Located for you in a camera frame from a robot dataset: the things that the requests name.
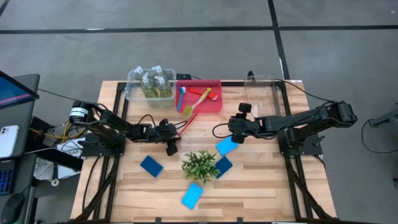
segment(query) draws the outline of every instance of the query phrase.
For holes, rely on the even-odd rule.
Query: smartphone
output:
[[[0,129],[0,158],[10,157],[18,137],[18,125],[5,126]]]

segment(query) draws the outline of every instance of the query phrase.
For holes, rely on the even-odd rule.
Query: potted plant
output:
[[[199,156],[193,152],[185,154],[188,161],[183,161],[182,170],[185,172],[186,179],[193,179],[206,184],[211,181],[212,177],[216,177],[220,171],[216,169],[215,153],[211,154],[207,150],[202,150],[199,153]]]

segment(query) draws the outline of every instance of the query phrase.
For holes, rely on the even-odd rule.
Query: wooden table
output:
[[[117,83],[103,82],[99,103],[108,108],[113,107]],[[287,93],[292,113],[308,110],[304,93],[290,85],[287,85]],[[264,98],[263,93],[259,92],[259,98]],[[164,222],[234,222],[236,217],[243,217],[245,221],[294,221],[285,162],[279,154],[277,140],[246,138],[244,144],[227,154],[233,167],[220,179],[205,185],[204,193],[196,207],[189,210],[181,204],[181,199],[191,182],[185,180],[181,169],[182,160],[185,160],[183,155],[202,149],[218,152],[215,144],[220,142],[220,139],[214,138],[211,130],[215,125],[227,122],[231,115],[238,112],[239,103],[245,101],[243,87],[223,87],[221,112],[199,114],[177,144],[178,153],[172,157],[166,155],[164,144],[127,141],[125,155],[120,160],[111,221],[154,222],[155,217],[161,217]],[[122,105],[123,99],[119,105],[119,116]],[[157,122],[162,118],[167,118],[172,123],[184,120],[175,110],[150,110],[142,104],[134,103],[129,104],[127,120],[137,123],[147,113],[152,114]],[[220,127],[216,133],[229,134],[227,127]],[[147,155],[152,156],[164,167],[156,179],[139,165]],[[81,213],[83,193],[94,160],[95,158],[89,158],[84,161],[71,218]],[[309,191],[327,213],[335,216],[323,165],[313,156],[302,156],[302,160]],[[102,158],[94,169],[86,205],[97,191],[101,165]],[[305,217],[302,194],[298,189],[297,192],[300,211]],[[107,192],[103,198],[100,218],[104,217]]]

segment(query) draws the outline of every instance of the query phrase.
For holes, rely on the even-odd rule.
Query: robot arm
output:
[[[95,103],[75,101],[70,113],[69,122],[84,127],[95,134],[104,147],[117,148],[122,136],[133,142],[167,143],[167,155],[177,152],[175,146],[180,136],[173,124],[163,119],[158,126],[151,124],[131,124],[119,118],[108,109],[102,109]]]
[[[232,132],[232,141],[242,144],[244,138],[273,139],[286,129],[306,124],[302,128],[294,128],[292,141],[299,141],[306,137],[328,129],[330,127],[348,128],[358,120],[353,113],[351,105],[345,102],[327,102],[321,106],[301,113],[289,116],[263,116],[254,118],[254,121],[246,119],[251,111],[251,105],[241,103],[236,116],[232,116],[228,122],[228,129]]]

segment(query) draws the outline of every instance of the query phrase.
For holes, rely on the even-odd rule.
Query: black desk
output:
[[[37,92],[40,75],[21,75],[13,78],[31,90]],[[31,145],[26,145],[29,128],[32,121],[34,103],[35,102],[32,101],[0,110],[0,128],[9,125],[19,126],[17,142],[14,152],[11,156],[11,159],[14,159],[16,162],[17,171],[13,193],[21,193],[25,189],[25,204],[21,210],[18,224],[32,223],[34,221],[36,211],[35,208],[37,205],[37,198],[35,197],[36,181],[34,181],[35,179],[33,178],[36,157],[41,157],[45,160],[56,162],[60,165],[71,167],[72,169],[76,170],[81,170],[81,166],[83,165],[83,161],[81,159],[73,157],[69,154],[65,154],[64,152],[60,152],[56,149],[49,149],[32,154],[24,154],[25,152],[36,150],[32,149]],[[0,196],[0,213],[10,196],[11,195]]]
[[[37,92],[40,75],[21,75],[13,78],[31,90]],[[20,193],[25,189],[25,204],[18,219],[19,224],[30,222],[30,212],[34,206],[34,187],[32,187],[32,181],[35,170],[36,155],[24,155],[34,105],[35,102],[32,101],[0,110],[0,127],[9,125],[19,126],[17,142],[14,152],[12,153],[12,159],[15,160],[17,171],[13,193]],[[0,212],[4,208],[9,197],[11,197],[11,195],[0,196]]]
[[[32,187],[33,181],[33,172],[35,170],[36,163],[36,155],[28,154],[23,155],[21,157],[15,158],[17,175],[14,182],[14,190],[13,193],[20,193],[25,188],[25,204],[21,210],[21,215],[18,219],[18,224],[29,223],[30,220],[30,211],[32,211],[32,207],[34,206],[34,192],[35,189]],[[0,196],[0,213],[4,208],[7,200],[11,197],[11,195],[2,195]]]
[[[37,92],[40,75],[21,75],[13,78],[25,85],[27,88]],[[35,101],[31,101],[0,110],[0,128],[10,125],[19,126],[17,142],[11,157],[21,156],[25,151],[26,138],[29,132],[30,121],[32,120],[34,105]]]

